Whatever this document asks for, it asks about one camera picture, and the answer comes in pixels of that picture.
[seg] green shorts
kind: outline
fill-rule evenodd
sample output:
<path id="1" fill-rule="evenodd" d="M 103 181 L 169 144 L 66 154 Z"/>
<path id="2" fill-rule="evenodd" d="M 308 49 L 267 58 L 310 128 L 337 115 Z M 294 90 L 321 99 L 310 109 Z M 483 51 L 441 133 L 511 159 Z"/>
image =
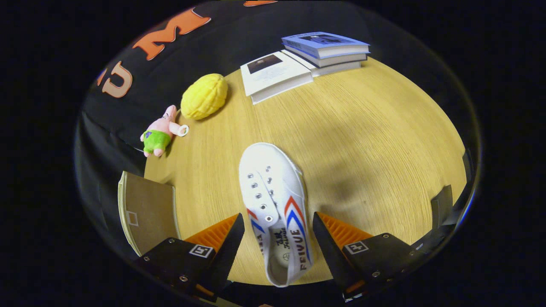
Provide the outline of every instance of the green shorts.
<path id="1" fill-rule="evenodd" d="M 143 133 L 144 136 L 144 151 L 151 154 L 154 149 L 163 149 L 167 148 L 170 144 L 171 137 L 165 132 L 157 130 L 146 130 Z"/>

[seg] blue book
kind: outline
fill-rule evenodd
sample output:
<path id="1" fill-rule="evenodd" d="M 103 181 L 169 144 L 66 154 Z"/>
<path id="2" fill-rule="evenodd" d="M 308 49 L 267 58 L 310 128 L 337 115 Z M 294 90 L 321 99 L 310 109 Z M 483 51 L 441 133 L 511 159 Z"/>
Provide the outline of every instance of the blue book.
<path id="1" fill-rule="evenodd" d="M 282 43 L 318 59 L 342 54 L 370 53 L 369 44 L 325 32 L 311 32 L 283 37 Z"/>

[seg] black cloth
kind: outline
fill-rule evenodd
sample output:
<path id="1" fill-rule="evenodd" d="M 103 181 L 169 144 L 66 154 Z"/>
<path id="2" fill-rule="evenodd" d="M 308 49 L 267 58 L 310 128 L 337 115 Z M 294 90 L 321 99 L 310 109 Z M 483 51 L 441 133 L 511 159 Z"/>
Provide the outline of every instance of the black cloth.
<path id="1" fill-rule="evenodd" d="M 284 36 L 323 31 L 369 43 L 371 57 L 409 78 L 444 109 L 465 146 L 476 144 L 466 97 L 453 73 L 415 37 L 371 11 L 347 2 L 303 1 L 257 7 L 207 2 L 194 11 L 212 20 L 177 35 L 172 43 L 162 43 L 165 49 L 154 59 L 147 61 L 140 48 L 132 48 L 139 38 L 115 56 L 106 65 L 104 78 L 122 61 L 133 76 L 129 91 L 115 98 L 102 92 L 102 84 L 92 84 L 78 119 L 74 155 L 82 202 L 98 232 L 120 256 L 136 257 L 121 227 L 117 183 L 124 170 L 144 175 L 146 158 L 137 150 L 142 149 L 142 132 L 167 106 L 178 107 L 184 90 L 199 77 L 228 75 L 244 63 L 281 50 Z M 166 24 L 167 20 L 146 33 Z M 121 83 L 119 77 L 111 78 Z"/>

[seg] orange letter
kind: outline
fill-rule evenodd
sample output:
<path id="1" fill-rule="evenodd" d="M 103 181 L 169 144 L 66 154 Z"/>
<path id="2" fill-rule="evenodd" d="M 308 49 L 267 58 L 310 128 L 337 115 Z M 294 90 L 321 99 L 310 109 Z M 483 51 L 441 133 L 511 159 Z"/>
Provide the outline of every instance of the orange letter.
<path id="1" fill-rule="evenodd" d="M 276 1 L 245 1 L 243 5 L 246 7 L 255 7 L 257 5 L 269 4 L 273 2 L 276 2 Z"/>
<path id="2" fill-rule="evenodd" d="M 121 61 L 114 66 L 111 74 L 120 76 L 121 79 L 123 79 L 123 84 L 121 86 L 115 86 L 110 82 L 110 78 L 108 78 L 103 85 L 103 93 L 108 93 L 110 96 L 116 98 L 125 96 L 131 87 L 131 83 L 133 83 L 133 76 L 131 76 L 131 73 L 128 70 L 121 66 Z"/>
<path id="3" fill-rule="evenodd" d="M 99 78 L 97 79 L 97 86 L 100 85 L 100 83 L 102 82 L 102 78 L 104 77 L 104 74 L 106 74 L 106 71 L 108 70 L 108 68 L 104 68 L 103 72 L 100 73 L 100 76 Z"/>
<path id="4" fill-rule="evenodd" d="M 201 17 L 197 15 L 193 9 L 174 16 L 171 20 L 169 20 L 169 22 L 167 22 L 165 29 L 146 34 L 133 46 L 133 48 L 140 47 L 142 50 L 144 50 L 144 52 L 147 54 L 146 59 L 149 61 L 156 57 L 165 48 L 165 45 L 156 45 L 156 42 L 174 42 L 176 39 L 176 28 L 180 29 L 180 35 L 184 35 L 211 20 L 210 17 Z"/>

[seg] open book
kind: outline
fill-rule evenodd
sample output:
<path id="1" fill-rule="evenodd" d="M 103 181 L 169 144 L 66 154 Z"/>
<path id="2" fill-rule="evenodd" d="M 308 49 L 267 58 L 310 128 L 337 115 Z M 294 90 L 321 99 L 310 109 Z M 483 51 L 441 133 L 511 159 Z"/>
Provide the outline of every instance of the open book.
<path id="1" fill-rule="evenodd" d="M 180 238 L 176 222 L 175 189 L 123 172 L 117 203 L 125 237 L 141 257 L 166 238 Z"/>
<path id="2" fill-rule="evenodd" d="M 311 71 L 277 51 L 241 66 L 246 96 L 257 104 L 271 96 L 313 82 Z"/>

